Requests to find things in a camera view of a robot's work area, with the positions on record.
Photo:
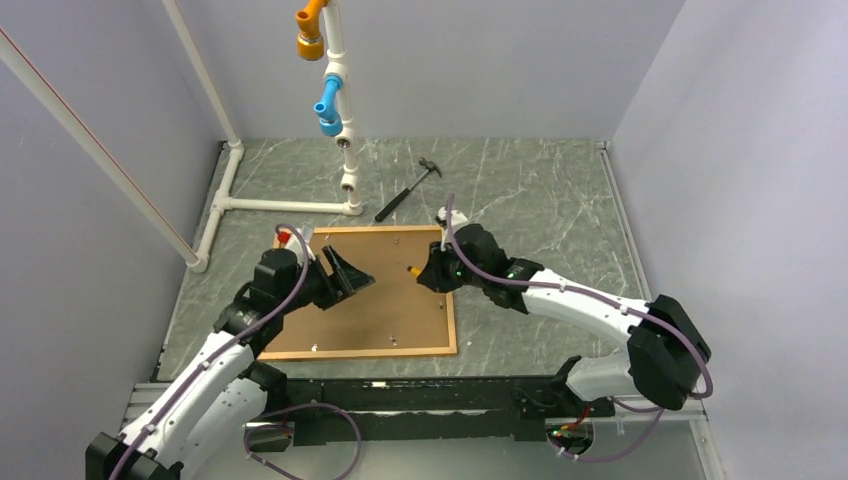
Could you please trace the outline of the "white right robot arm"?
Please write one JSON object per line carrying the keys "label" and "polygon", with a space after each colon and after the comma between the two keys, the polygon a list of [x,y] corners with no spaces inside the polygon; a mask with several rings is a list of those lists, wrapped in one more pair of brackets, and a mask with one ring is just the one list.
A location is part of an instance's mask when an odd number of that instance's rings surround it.
{"label": "white right robot arm", "polygon": [[433,292],[473,286],[501,308],[561,320],[616,345],[616,354],[571,357],[557,372],[551,401],[564,415],[628,395],[679,410],[698,397],[696,385],[706,378],[710,348],[676,299],[629,299],[570,281],[538,262],[507,256],[479,224],[432,242],[426,265],[408,270]]}

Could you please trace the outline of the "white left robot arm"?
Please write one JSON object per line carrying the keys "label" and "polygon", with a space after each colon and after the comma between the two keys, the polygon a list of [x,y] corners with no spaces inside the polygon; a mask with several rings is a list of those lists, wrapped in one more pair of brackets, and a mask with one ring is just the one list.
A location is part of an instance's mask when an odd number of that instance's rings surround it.
{"label": "white left robot arm", "polygon": [[157,400],[116,436],[98,434],[85,452],[88,479],[189,479],[228,432],[287,406],[285,373],[258,356],[285,315],[327,310],[374,284],[331,246],[323,258],[299,245],[265,251],[195,358]]}

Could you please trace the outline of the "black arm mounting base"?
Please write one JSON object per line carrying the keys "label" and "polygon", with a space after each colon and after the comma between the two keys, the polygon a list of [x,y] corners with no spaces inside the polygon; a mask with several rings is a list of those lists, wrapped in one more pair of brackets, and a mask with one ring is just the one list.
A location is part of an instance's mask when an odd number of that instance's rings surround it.
{"label": "black arm mounting base", "polygon": [[356,438],[543,441],[561,424],[615,413],[609,400],[568,393],[557,376],[291,379],[266,411],[247,425],[259,452]]}

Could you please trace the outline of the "orange picture frame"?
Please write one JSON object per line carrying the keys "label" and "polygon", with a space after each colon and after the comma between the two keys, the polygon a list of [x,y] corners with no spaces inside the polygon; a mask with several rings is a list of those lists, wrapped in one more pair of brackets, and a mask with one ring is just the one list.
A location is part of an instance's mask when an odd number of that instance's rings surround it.
{"label": "orange picture frame", "polygon": [[[454,355],[458,351],[454,298],[417,284],[406,270],[426,263],[436,225],[319,227],[315,253],[332,246],[376,283],[322,311],[308,306],[284,318],[263,361],[313,361]],[[438,307],[439,302],[445,308]],[[390,337],[397,338],[393,346]]]}

